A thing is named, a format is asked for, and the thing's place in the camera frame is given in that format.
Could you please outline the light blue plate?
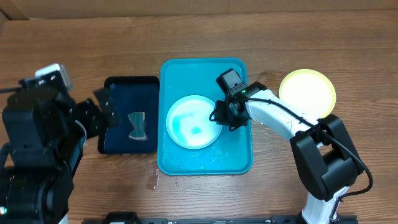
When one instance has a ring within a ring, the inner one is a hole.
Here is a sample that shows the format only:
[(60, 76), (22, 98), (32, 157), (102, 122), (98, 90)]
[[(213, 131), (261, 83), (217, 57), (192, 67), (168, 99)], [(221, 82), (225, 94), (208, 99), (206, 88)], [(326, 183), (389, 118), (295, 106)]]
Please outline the light blue plate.
[(186, 149), (202, 149), (214, 143), (222, 125), (211, 119), (215, 102), (200, 95), (185, 96), (169, 109), (165, 124), (170, 138)]

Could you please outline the yellow-green plate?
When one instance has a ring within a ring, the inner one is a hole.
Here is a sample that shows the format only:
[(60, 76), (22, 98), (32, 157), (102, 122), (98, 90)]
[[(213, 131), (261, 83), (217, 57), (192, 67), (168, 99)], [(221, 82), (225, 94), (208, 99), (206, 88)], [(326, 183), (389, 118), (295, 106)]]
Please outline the yellow-green plate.
[(336, 104), (336, 90), (322, 73), (311, 69), (290, 72), (281, 82), (279, 98), (317, 118), (328, 116)]

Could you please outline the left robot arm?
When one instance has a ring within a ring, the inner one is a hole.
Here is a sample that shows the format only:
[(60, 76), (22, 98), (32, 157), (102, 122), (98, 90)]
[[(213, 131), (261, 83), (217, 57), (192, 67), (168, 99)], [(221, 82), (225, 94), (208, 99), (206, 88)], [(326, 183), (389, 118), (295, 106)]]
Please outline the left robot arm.
[(59, 223), (83, 145), (119, 118), (107, 88), (77, 103), (62, 81), (21, 80), (2, 111), (1, 223)]

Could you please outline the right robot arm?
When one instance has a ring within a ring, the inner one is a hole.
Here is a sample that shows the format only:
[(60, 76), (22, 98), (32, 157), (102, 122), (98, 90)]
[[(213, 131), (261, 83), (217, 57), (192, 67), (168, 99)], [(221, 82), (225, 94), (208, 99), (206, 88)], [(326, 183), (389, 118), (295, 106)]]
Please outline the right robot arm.
[(228, 126), (230, 131), (249, 120), (257, 121), (289, 141), (298, 175), (308, 190), (306, 205), (292, 222), (357, 223), (356, 217), (336, 213), (364, 170), (342, 120), (333, 114), (312, 118), (280, 100), (265, 85), (248, 85), (232, 68), (216, 82), (225, 99), (216, 102), (210, 121)]

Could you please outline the black water tray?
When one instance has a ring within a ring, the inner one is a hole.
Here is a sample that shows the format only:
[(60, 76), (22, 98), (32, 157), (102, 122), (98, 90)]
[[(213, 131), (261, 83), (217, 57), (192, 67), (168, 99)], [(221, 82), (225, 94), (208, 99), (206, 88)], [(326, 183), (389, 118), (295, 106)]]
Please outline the black water tray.
[[(104, 87), (110, 89), (120, 124), (109, 127), (98, 139), (101, 154), (151, 154), (158, 146), (159, 85), (155, 76), (108, 77)], [(128, 114), (145, 112), (145, 141), (129, 138), (133, 130)]]

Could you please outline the turquoise plastic tray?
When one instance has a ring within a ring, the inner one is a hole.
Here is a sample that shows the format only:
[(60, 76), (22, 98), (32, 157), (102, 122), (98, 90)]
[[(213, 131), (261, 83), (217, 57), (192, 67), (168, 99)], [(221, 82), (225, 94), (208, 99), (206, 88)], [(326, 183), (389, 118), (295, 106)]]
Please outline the turquoise plastic tray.
[(237, 175), (253, 163), (251, 125), (229, 131), (223, 126), (215, 142), (202, 149), (179, 146), (167, 132), (170, 107), (179, 99), (200, 95), (212, 102), (224, 99), (216, 79), (230, 68), (248, 80), (245, 64), (238, 58), (185, 58), (166, 61), (160, 69), (158, 150), (159, 169), (168, 175)]

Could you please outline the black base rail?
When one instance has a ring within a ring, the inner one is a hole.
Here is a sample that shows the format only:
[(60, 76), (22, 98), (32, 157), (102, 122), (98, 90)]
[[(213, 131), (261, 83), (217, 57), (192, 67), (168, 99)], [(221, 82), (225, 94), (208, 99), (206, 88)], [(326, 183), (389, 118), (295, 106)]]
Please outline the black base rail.
[(111, 212), (103, 219), (86, 219), (82, 224), (299, 224), (305, 223), (301, 215), (274, 215), (269, 218), (213, 218), (213, 219), (178, 219), (139, 218), (136, 212)]

